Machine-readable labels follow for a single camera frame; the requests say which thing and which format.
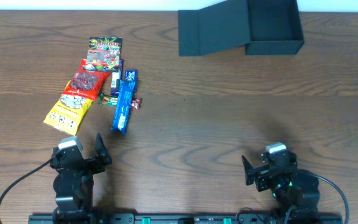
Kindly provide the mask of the long blue cookie pack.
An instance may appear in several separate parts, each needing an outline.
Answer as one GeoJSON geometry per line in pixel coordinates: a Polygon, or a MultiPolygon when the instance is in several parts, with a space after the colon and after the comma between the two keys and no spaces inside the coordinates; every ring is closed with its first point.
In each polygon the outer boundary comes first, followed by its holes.
{"type": "Polygon", "coordinates": [[[135,81],[120,81],[119,96],[117,99],[111,131],[120,131],[122,134],[126,134],[134,88],[135,81]]]}

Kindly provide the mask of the Haribo candy bag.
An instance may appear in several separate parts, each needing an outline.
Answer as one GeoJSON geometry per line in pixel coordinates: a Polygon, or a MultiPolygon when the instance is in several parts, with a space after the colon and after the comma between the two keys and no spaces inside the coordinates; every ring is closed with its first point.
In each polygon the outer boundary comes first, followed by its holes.
{"type": "Polygon", "coordinates": [[[90,37],[85,70],[113,72],[119,68],[122,37],[90,37]]]}

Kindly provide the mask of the dark green lidded box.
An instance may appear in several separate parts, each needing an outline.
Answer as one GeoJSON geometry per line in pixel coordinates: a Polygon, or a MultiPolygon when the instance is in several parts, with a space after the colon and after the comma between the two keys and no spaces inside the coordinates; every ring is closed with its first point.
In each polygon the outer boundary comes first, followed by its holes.
{"type": "Polygon", "coordinates": [[[178,11],[182,57],[240,46],[248,55],[295,55],[304,42],[296,0],[227,0],[178,11]]]}

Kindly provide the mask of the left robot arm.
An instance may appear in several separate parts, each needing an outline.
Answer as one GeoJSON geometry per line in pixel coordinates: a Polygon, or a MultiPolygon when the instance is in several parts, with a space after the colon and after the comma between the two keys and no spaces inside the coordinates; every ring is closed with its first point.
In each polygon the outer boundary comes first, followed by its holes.
{"type": "Polygon", "coordinates": [[[62,139],[53,148],[50,167],[58,172],[53,181],[57,208],[52,213],[53,223],[102,223],[101,212],[93,207],[93,176],[105,171],[112,158],[102,136],[96,135],[96,155],[85,159],[83,146],[77,136],[62,139]]]}

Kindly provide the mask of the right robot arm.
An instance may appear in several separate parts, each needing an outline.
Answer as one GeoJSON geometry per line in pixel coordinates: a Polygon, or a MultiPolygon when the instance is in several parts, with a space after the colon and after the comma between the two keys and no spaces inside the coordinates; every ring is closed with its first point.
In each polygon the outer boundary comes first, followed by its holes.
{"type": "Polygon", "coordinates": [[[278,208],[265,223],[315,223],[319,200],[319,180],[306,170],[297,168],[296,154],[287,149],[264,152],[265,166],[254,168],[242,156],[246,184],[255,184],[259,192],[270,190],[278,208]]]}

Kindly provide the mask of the yellow snack bag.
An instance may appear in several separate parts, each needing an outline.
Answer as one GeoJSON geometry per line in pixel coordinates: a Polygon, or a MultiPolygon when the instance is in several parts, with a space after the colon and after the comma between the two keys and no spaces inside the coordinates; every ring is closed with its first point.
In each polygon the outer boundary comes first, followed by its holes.
{"type": "Polygon", "coordinates": [[[61,94],[59,100],[46,115],[43,123],[75,136],[92,103],[91,99],[82,96],[61,94]]]}

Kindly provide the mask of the green red KitKat bar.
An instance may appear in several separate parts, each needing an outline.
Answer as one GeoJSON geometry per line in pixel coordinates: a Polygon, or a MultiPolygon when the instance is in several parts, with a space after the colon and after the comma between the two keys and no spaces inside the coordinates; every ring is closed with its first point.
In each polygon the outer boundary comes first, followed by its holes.
{"type": "MultiPolygon", "coordinates": [[[[131,108],[138,110],[141,104],[141,98],[136,98],[131,102],[131,108]]],[[[116,106],[118,101],[117,96],[105,95],[104,93],[99,94],[98,104],[102,106],[116,106]]]]}

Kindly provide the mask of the red snack bag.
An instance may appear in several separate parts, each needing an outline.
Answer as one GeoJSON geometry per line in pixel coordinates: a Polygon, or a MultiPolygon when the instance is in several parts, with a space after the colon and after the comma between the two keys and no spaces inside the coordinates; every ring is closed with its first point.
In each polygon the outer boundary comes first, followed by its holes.
{"type": "Polygon", "coordinates": [[[111,72],[87,70],[87,60],[81,59],[80,68],[62,92],[65,95],[78,95],[95,101],[103,83],[111,72]]]}

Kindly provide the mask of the dark blue candy bar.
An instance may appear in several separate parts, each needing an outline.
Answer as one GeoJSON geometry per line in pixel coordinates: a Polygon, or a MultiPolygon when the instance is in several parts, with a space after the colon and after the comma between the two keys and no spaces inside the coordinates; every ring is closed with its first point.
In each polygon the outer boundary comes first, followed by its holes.
{"type": "Polygon", "coordinates": [[[120,79],[122,78],[123,65],[124,65],[124,60],[120,59],[119,67],[115,68],[112,71],[111,91],[110,91],[110,94],[112,95],[119,94],[119,86],[120,86],[120,79]]]}

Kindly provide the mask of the blue Eclipse mint tin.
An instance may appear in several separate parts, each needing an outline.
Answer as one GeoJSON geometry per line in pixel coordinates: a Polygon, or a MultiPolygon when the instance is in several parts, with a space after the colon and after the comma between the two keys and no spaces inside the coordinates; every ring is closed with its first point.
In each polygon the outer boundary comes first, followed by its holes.
{"type": "Polygon", "coordinates": [[[128,69],[125,71],[125,81],[135,83],[134,92],[137,91],[137,78],[138,78],[138,70],[128,69]]]}

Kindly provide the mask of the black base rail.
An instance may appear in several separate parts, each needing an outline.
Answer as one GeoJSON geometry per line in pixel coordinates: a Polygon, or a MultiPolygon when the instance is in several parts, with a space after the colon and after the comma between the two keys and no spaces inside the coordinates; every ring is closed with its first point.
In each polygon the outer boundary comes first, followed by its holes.
{"type": "Polygon", "coordinates": [[[279,223],[342,223],[337,215],[320,215],[309,220],[291,216],[242,213],[240,215],[133,215],[116,213],[105,217],[64,220],[53,215],[31,215],[28,224],[99,223],[99,224],[279,224],[279,223]]]}

